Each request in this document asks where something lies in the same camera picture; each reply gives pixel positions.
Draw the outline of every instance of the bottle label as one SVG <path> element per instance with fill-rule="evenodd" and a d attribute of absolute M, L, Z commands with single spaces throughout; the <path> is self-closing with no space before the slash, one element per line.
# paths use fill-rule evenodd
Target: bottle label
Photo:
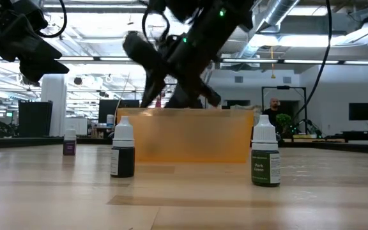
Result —
<path fill-rule="evenodd" d="M 117 176 L 119 174 L 119 150 L 112 150 L 112 160 L 111 160 L 111 175 Z"/>
<path fill-rule="evenodd" d="M 254 150 L 252 180 L 260 183 L 280 183 L 280 154 Z"/>
<path fill-rule="evenodd" d="M 63 155 L 75 155 L 76 141 L 63 141 Z"/>

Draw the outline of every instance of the orange translucent container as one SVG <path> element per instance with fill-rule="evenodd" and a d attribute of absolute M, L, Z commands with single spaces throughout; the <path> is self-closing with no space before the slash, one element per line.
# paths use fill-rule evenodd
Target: orange translucent container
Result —
<path fill-rule="evenodd" d="M 134 127 L 138 162 L 245 163 L 254 114 L 220 109 L 118 109 Z"/>

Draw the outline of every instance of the white column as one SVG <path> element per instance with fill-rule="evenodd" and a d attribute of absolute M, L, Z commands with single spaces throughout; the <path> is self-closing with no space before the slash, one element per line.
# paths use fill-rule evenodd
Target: white column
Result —
<path fill-rule="evenodd" d="M 50 120 L 51 137 L 61 137 L 65 134 L 66 118 L 66 76 L 63 74 L 47 74 L 42 78 L 41 102 L 51 101 L 52 116 Z"/>

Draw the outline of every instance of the black screen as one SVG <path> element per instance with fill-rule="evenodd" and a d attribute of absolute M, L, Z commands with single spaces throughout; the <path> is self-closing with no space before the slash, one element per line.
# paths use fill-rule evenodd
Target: black screen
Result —
<path fill-rule="evenodd" d="M 107 115 L 116 112 L 119 100 L 100 100 L 99 101 L 99 123 L 107 122 Z M 122 100 L 119 108 L 138 108 L 140 101 L 138 100 Z"/>
<path fill-rule="evenodd" d="M 350 121 L 368 121 L 368 103 L 349 103 Z"/>

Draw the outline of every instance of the black cable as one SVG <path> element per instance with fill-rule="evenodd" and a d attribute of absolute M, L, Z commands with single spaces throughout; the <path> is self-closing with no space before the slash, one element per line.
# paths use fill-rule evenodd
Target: black cable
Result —
<path fill-rule="evenodd" d="M 138 0 L 138 2 L 145 5 L 145 6 L 147 6 L 147 9 L 144 12 L 143 18 L 141 19 L 141 29 L 143 30 L 143 35 L 146 38 L 147 42 L 150 43 L 150 41 L 148 40 L 148 37 L 147 37 L 147 32 L 146 32 L 146 21 L 147 21 L 148 15 L 153 11 L 153 9 L 149 8 L 150 5 L 147 2 L 143 1 L 143 0 Z M 159 42 L 162 42 L 167 38 L 167 35 L 169 34 L 170 22 L 169 22 L 168 18 L 164 15 L 164 13 L 160 13 L 160 12 L 157 12 L 157 13 L 160 14 L 163 17 L 163 19 L 165 20 L 165 22 L 167 23 L 167 27 L 166 27 L 166 29 L 164 30 L 164 32 L 162 33 L 162 35 L 159 39 Z"/>
<path fill-rule="evenodd" d="M 68 14 L 66 12 L 65 4 L 63 3 L 63 0 L 59 0 L 61 3 L 62 11 L 63 11 L 63 25 L 62 28 L 55 34 L 43 34 L 41 31 L 37 31 L 36 34 L 41 36 L 42 38 L 56 38 L 57 36 L 60 36 L 66 29 L 66 26 L 68 25 Z"/>
<path fill-rule="evenodd" d="M 356 19 L 352 16 L 352 14 L 350 14 L 350 13 L 348 13 L 348 16 L 349 16 L 349 17 L 351 17 L 351 19 L 353 19 L 355 22 L 362 22 L 362 21 L 356 20 Z"/>
<path fill-rule="evenodd" d="M 327 14 L 328 14 L 328 45 L 325 51 L 325 56 L 323 58 L 322 64 L 320 66 L 319 69 L 319 73 L 318 76 L 316 77 L 316 81 L 313 85 L 312 91 L 310 92 L 309 97 L 307 98 L 305 104 L 302 106 L 302 108 L 299 109 L 299 111 L 296 113 L 296 115 L 293 116 L 292 121 L 294 121 L 296 119 L 296 117 L 299 115 L 299 113 L 301 113 L 304 109 L 306 109 L 307 105 L 309 104 L 309 102 L 311 101 L 313 94 L 316 90 L 316 88 L 318 87 L 319 81 L 320 81 L 320 77 L 322 76 L 323 73 L 323 69 L 325 68 L 326 65 L 326 61 L 327 61 L 327 57 L 329 56 L 329 52 L 330 52 L 330 42 L 332 41 L 332 8 L 330 6 L 330 0 L 326 0 L 326 7 L 327 7 Z"/>

